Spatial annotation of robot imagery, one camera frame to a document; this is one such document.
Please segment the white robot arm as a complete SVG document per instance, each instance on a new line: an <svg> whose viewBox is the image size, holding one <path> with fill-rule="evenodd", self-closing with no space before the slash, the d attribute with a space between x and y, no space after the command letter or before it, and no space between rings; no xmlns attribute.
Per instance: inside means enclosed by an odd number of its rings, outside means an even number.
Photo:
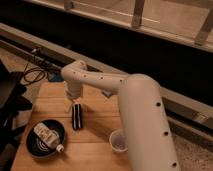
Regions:
<svg viewBox="0 0 213 171"><path fill-rule="evenodd" d="M132 171L181 171L160 85L145 74L93 72L77 60L62 68L67 95L77 99L84 85L118 97Z"/></svg>

